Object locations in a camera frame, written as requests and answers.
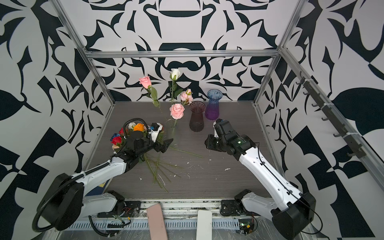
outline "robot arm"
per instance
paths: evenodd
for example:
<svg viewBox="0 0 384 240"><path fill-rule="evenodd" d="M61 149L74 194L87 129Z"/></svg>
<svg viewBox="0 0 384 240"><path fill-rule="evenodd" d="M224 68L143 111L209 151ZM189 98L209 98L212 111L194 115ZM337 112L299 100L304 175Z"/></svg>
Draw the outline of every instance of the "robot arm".
<svg viewBox="0 0 384 240"><path fill-rule="evenodd" d="M147 127L147 136L140 131L133 131L129 136L127 135L126 126L136 120L142 121ZM131 170L139 162L140 157L149 150L154 149L164 153L173 139L162 143L156 141L162 127L160 123L152 123L151 127L148 127L142 119L132 119L123 126L124 144L108 161L72 176L66 174L57 176L37 208L32 229L35 232L42 232L52 227L64 230L79 217L111 211L121 214L124 197L120 194L114 191L96 196L86 196L86 194L108 179ZM39 228L37 222L40 216L43 216L51 225Z"/></svg>
<svg viewBox="0 0 384 240"><path fill-rule="evenodd" d="M222 119L214 123L215 134L205 140L207 149L233 155L263 184L274 201L244 190L235 199L248 212L271 220L288 240L302 231L314 216L316 200L309 193L302 194L293 187L260 153L256 144L246 135L239 136L231 124Z"/></svg>

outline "gray table surface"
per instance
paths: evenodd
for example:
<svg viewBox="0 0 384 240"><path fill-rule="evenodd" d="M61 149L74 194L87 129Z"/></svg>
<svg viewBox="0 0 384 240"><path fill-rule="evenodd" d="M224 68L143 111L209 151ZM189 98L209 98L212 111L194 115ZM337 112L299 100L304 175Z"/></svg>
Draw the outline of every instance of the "gray table surface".
<svg viewBox="0 0 384 240"><path fill-rule="evenodd" d="M161 110L151 102L117 102L89 167L105 162L113 154L110 138L115 132L119 132L127 120L142 118L149 125L153 122L164 124L171 118L169 107L170 103L164 102L161 103ZM184 117L177 122L179 135L174 141L177 144L175 147L199 154L203 158L173 149L161 153L161 162L183 167L180 169L167 166L180 177L174 177L174 174L163 170L171 182L158 171L168 193L153 183L153 175L144 162L139 162L131 171L114 177L107 190L117 191L129 199L232 198L244 189L250 189L262 197L270 197L257 178L233 156L206 149L204 141L208 134L214 132L213 121L204 116L204 129L193 132L189 129L190 116L189 106L185 106ZM251 101L220 102L219 118L228 120L239 135L246 134L254 142L260 142L261 153L273 165ZM157 153L154 150L149 154L156 160Z"/></svg>

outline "black and white patterned wall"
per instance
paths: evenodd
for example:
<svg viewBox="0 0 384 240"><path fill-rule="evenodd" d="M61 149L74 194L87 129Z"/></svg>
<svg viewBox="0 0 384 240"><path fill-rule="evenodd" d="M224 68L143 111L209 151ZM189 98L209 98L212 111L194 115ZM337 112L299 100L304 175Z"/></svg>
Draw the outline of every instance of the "black and white patterned wall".
<svg viewBox="0 0 384 240"><path fill-rule="evenodd" d="M103 58L94 63L116 101L150 101L139 78L149 76L160 100L170 99L169 73L178 68L176 82L190 88L196 100L207 100L210 89L223 92L222 100L253 100L272 57Z"/></svg>
<svg viewBox="0 0 384 240"><path fill-rule="evenodd" d="M62 0L88 50L276 49L297 0Z"/></svg>
<svg viewBox="0 0 384 240"><path fill-rule="evenodd" d="M288 50L383 158L380 9L379 0L310 0ZM384 192L357 157L347 156L352 151L298 81L280 60L259 102L286 178L314 195L329 239L383 239ZM318 217L313 224L320 228Z"/></svg>
<svg viewBox="0 0 384 240"><path fill-rule="evenodd" d="M276 49L297 0L65 0L83 44L91 51ZM150 101L139 78L149 75L160 99L170 99L172 68L178 81L205 100L253 100L270 57L98 59L116 101Z"/></svg>
<svg viewBox="0 0 384 240"><path fill-rule="evenodd" d="M1 0L0 62L0 238L29 240L41 198L81 171L110 103L47 0Z"/></svg>

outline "pink carnation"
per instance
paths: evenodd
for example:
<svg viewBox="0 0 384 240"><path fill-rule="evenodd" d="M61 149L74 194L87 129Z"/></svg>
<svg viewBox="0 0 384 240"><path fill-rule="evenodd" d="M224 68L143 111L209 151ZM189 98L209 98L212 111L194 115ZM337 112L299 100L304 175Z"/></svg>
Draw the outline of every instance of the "pink carnation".
<svg viewBox="0 0 384 240"><path fill-rule="evenodd" d="M141 85L143 85L143 87L145 89L148 89L148 86L152 85L151 80L149 79L148 76L145 76L143 78L139 78L139 82L140 82Z"/></svg>
<svg viewBox="0 0 384 240"><path fill-rule="evenodd" d="M187 89L186 91L182 92L180 94L180 99L184 102L188 100L188 105L192 103L193 97L192 97L192 91L191 89Z"/></svg>
<svg viewBox="0 0 384 240"><path fill-rule="evenodd" d="M184 116L184 106L181 105L180 103L176 103L174 105L172 105L170 108L170 115L174 118L174 119L180 119Z"/></svg>

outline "flower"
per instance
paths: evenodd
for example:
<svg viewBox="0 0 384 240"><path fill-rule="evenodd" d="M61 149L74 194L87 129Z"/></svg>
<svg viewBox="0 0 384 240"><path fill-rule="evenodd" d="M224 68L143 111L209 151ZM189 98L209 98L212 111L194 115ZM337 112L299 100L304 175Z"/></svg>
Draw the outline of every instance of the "flower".
<svg viewBox="0 0 384 240"><path fill-rule="evenodd" d="M129 129L132 129L133 130L133 127L136 126L136 123L134 122L131 122L130 124L128 124L128 128Z"/></svg>
<svg viewBox="0 0 384 240"><path fill-rule="evenodd" d="M179 79L180 75L181 75L180 71L177 68L174 68L174 69L172 69L172 72L170 73L170 78L173 81L176 81Z"/></svg>
<svg viewBox="0 0 384 240"><path fill-rule="evenodd" d="M136 126L133 128L133 131L144 131L144 124L138 123Z"/></svg>
<svg viewBox="0 0 384 240"><path fill-rule="evenodd" d="M124 136L124 130L121 128L121 130L119 131L119 134L120 136Z"/></svg>
<svg viewBox="0 0 384 240"><path fill-rule="evenodd" d="M139 78L139 82L145 89L148 89L148 86L152 86L151 80L148 76L145 76L143 78Z"/></svg>
<svg viewBox="0 0 384 240"><path fill-rule="evenodd" d="M117 145L117 143L121 143L121 137L114 137L112 140L111 140L111 143L113 143L114 145Z"/></svg>
<svg viewBox="0 0 384 240"><path fill-rule="evenodd" d="M188 105L192 103L192 100L193 100L193 97L192 97L192 91L191 89L187 89L186 91L184 92L181 92L180 94L180 98L181 100L185 103L188 102Z"/></svg>
<svg viewBox="0 0 384 240"><path fill-rule="evenodd" d="M184 116L184 106L181 105L180 103L176 103L174 105L172 105L170 108L170 115L174 118L174 119L180 119Z"/></svg>
<svg viewBox="0 0 384 240"><path fill-rule="evenodd" d="M114 139L115 137L119 137L119 136L120 136L120 134L118 134L118 133L114 133L113 136L111 137L111 140L110 140L110 141L112 141L112 139Z"/></svg>

